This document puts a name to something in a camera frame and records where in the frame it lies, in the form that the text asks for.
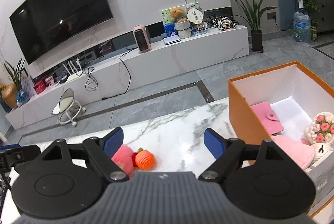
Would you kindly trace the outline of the pink green fluffy peach plush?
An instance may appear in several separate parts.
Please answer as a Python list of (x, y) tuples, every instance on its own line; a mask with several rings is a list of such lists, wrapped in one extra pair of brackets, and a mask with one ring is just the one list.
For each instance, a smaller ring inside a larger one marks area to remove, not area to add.
[(133, 177), (133, 172), (136, 169), (134, 165), (134, 152), (127, 145), (121, 145), (111, 160), (128, 175), (129, 178)]

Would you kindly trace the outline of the orange crochet tangerine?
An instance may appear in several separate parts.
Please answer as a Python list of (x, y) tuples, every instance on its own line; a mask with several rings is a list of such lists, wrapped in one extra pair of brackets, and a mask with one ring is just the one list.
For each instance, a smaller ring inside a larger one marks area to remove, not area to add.
[(148, 150), (139, 148), (132, 155), (133, 166), (141, 170), (149, 170), (156, 165), (156, 159)]

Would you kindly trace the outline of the pink card holder wallet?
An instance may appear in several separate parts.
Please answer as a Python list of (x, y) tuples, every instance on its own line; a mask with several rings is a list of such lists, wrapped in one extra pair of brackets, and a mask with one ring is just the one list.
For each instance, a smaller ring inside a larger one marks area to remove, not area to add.
[(252, 105), (250, 108), (253, 110), (269, 135), (278, 134), (284, 130), (284, 127), (276, 116), (276, 113), (267, 101)]

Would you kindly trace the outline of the pink fabric pouch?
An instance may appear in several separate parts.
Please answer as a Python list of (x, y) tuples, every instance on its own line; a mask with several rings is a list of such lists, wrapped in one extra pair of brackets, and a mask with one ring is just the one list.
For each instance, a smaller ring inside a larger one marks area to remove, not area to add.
[(272, 140), (303, 170), (306, 170), (315, 157), (313, 147), (296, 142), (284, 135), (273, 135)]

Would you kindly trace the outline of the crochet flower bouquet bunny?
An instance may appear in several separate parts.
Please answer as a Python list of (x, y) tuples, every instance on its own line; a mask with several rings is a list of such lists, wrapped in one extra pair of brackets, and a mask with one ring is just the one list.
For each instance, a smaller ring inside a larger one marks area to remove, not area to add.
[(314, 149), (313, 163), (333, 151), (333, 119), (332, 113), (320, 112), (313, 118), (312, 123), (304, 128), (301, 141)]

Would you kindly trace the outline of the gold vase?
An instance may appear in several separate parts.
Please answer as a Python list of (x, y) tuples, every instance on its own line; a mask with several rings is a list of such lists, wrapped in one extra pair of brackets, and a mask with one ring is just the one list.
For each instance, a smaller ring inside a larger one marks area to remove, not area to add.
[(17, 104), (17, 95), (18, 95), (18, 89), (15, 84), (11, 83), (7, 85), (2, 90), (2, 98), (3, 101), (11, 108), (16, 109), (18, 107)]

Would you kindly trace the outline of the white tv console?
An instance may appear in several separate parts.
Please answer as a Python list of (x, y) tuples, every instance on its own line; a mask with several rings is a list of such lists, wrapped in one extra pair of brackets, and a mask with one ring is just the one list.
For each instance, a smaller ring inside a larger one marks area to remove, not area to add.
[(52, 110), (68, 88), (73, 89), (75, 98), (86, 105), (102, 97), (124, 93), (126, 89), (142, 87), (248, 54), (248, 31), (242, 25), (225, 31), (210, 28), (203, 35), (170, 45), (164, 45), (161, 40), (153, 43), (148, 52), (133, 50), (124, 56), (114, 56), (95, 64), (92, 75), (97, 79), (96, 90), (86, 90), (88, 77), (83, 74), (70, 82), (47, 88), (8, 113), (6, 119), (15, 129), (45, 120), (51, 117)]

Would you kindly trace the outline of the white wifi router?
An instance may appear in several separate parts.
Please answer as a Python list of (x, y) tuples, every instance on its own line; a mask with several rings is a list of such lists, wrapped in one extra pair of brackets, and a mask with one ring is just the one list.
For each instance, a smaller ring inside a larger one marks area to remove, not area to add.
[(67, 72), (66, 83), (81, 77), (83, 74), (83, 68), (78, 57), (75, 60), (68, 60), (63, 66)]

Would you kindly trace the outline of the pink space heater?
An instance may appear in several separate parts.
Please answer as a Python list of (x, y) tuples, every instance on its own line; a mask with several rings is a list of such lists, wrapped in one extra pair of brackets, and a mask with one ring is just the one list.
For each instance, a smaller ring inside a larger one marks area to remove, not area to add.
[(136, 25), (133, 28), (133, 36), (140, 53), (148, 52), (151, 50), (151, 38), (145, 26)]

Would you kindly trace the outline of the black white toy vehicle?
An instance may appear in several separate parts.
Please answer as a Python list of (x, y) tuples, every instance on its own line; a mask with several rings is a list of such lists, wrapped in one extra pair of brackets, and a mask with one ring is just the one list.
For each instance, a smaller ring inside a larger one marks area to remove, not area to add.
[(209, 16), (206, 19), (206, 23), (210, 27), (225, 31), (227, 29), (234, 29), (239, 25), (238, 21), (235, 21), (233, 17), (228, 16)]

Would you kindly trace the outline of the white paper fan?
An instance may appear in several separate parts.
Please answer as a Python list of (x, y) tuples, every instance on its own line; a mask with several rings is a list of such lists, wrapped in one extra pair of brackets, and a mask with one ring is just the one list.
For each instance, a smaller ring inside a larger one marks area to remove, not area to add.
[(200, 10), (196, 8), (189, 9), (187, 12), (187, 18), (191, 23), (197, 25), (197, 29), (200, 30), (204, 18), (204, 15)]

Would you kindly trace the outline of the potted green plant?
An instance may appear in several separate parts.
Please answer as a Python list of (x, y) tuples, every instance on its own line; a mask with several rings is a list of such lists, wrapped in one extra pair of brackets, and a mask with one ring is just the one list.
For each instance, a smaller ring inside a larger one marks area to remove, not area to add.
[(270, 10), (276, 9), (276, 6), (265, 6), (262, 7), (263, 0), (255, 1), (251, 0), (233, 0), (241, 8), (243, 15), (234, 14), (234, 17), (242, 18), (245, 20), (251, 30), (251, 46), (252, 52), (263, 53), (263, 33), (261, 20), (262, 15)]

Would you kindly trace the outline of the blue water jug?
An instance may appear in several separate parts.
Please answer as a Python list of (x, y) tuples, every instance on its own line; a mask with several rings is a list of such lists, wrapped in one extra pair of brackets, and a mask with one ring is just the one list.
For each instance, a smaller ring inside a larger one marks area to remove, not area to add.
[(304, 1), (298, 0), (298, 10), (293, 15), (293, 38), (296, 42), (311, 41), (311, 18), (304, 12)]

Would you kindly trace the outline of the black television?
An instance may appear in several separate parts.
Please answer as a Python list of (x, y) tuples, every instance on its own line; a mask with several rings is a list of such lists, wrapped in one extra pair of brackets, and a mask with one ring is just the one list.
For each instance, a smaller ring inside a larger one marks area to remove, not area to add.
[(29, 64), (75, 35), (113, 15), (108, 0), (26, 0), (10, 16)]

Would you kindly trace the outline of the grey drawer cabinet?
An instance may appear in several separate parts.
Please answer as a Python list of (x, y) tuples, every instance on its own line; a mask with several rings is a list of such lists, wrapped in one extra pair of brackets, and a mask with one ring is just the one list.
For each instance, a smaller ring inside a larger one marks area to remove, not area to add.
[(315, 0), (318, 11), (314, 18), (318, 22), (318, 32), (326, 33), (333, 31), (333, 0)]

